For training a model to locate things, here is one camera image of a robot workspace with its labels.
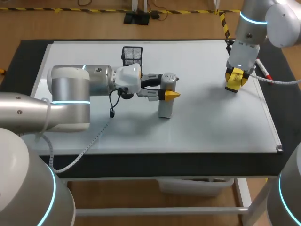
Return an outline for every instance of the hazard tape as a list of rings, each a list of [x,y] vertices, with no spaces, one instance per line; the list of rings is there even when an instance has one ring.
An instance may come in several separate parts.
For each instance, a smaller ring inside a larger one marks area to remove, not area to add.
[[[230,32],[229,32],[228,26],[227,26],[227,24],[226,24],[225,13],[219,12],[219,14],[220,14],[220,19],[221,19],[221,23],[222,23],[222,28],[223,28],[223,30],[224,30],[226,39],[230,39],[231,36],[230,36]]]
[[[127,9],[81,9],[81,8],[0,8],[0,11],[54,11],[56,13],[60,11],[77,11],[77,12],[88,12],[88,13],[126,13],[131,12]],[[152,10],[151,12],[158,12],[160,14],[198,14],[198,13],[239,13],[240,10]]]

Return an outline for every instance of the floor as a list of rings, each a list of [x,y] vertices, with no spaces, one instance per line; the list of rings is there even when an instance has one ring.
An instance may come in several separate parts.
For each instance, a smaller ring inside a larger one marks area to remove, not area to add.
[[[213,9],[210,0],[154,0],[169,10]],[[152,9],[157,9],[149,0]],[[220,9],[241,9],[243,0],[222,0]],[[0,7],[77,8],[76,0],[11,0]],[[130,0],[93,0],[86,8],[130,9]],[[0,12],[0,68],[7,69],[20,40],[28,39],[223,39],[220,19],[214,14],[168,15],[164,21],[151,20],[149,26],[122,24],[124,14],[94,14],[83,12]],[[226,14],[232,37],[239,14]],[[283,50],[291,70],[301,79],[301,46]],[[248,179],[252,198],[265,183],[264,178]],[[225,189],[216,198],[162,194],[155,180],[71,182],[78,208],[110,207],[184,207],[184,206],[235,206],[232,188]],[[88,217],[77,218],[76,226],[96,225],[209,225],[238,226],[239,217],[219,216],[160,216],[160,217]],[[267,226],[262,216],[258,226]]]

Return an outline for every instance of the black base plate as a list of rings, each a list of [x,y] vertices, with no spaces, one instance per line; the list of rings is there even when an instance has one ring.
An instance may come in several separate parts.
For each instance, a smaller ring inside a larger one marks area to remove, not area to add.
[[[124,17],[124,24],[136,24],[136,25],[149,25],[150,14],[144,12],[130,12],[126,13]]]

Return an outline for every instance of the white cable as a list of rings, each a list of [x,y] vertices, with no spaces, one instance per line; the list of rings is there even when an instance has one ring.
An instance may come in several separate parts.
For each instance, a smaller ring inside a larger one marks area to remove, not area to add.
[[[101,135],[103,134],[103,132],[105,131],[105,129],[108,127],[110,121],[111,120],[109,120],[105,124],[104,128],[97,134],[97,136],[90,142],[90,144],[79,154],[79,156],[73,162],[71,162],[68,166],[66,166],[66,167],[64,167],[62,169],[54,169],[53,168],[53,161],[54,161],[53,147],[52,147],[52,144],[51,144],[50,140],[48,139],[48,137],[46,137],[45,135],[42,135],[42,138],[47,142],[47,144],[49,146],[49,150],[50,150],[49,167],[52,169],[52,171],[54,173],[58,174],[58,173],[65,172],[66,170],[68,170],[72,166],[74,166],[81,159],[81,157],[87,152],[87,150],[89,150],[90,147],[93,146],[93,144],[95,143],[95,141],[97,141],[101,137]]]
[[[47,98],[42,98],[42,100],[45,100],[47,102],[47,112],[46,112],[45,123],[44,123],[44,126],[43,126],[41,132],[36,133],[36,142],[38,142],[40,140],[40,137],[42,137],[44,132],[47,130],[49,120],[50,120],[49,116],[50,116],[50,110],[51,110],[51,103],[50,103],[49,99],[47,99]]]
[[[294,85],[294,84],[298,84],[299,82],[301,82],[301,79],[299,79],[297,81],[274,81],[274,80],[259,77],[253,73],[250,74],[250,76],[253,78],[256,78],[258,80],[261,80],[261,81],[266,81],[266,82],[270,82],[270,83],[274,83],[274,84],[278,84],[278,85]]]

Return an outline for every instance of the red and white marker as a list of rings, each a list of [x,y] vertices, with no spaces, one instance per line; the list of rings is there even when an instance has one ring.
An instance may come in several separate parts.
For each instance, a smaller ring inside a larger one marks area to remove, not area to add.
[[[266,79],[273,80],[272,77],[270,76],[270,74],[268,73],[267,69],[265,69],[265,67],[263,66],[263,64],[260,61],[260,59],[256,59],[256,63],[259,66],[259,68],[262,71],[262,73],[264,74],[264,77]]]

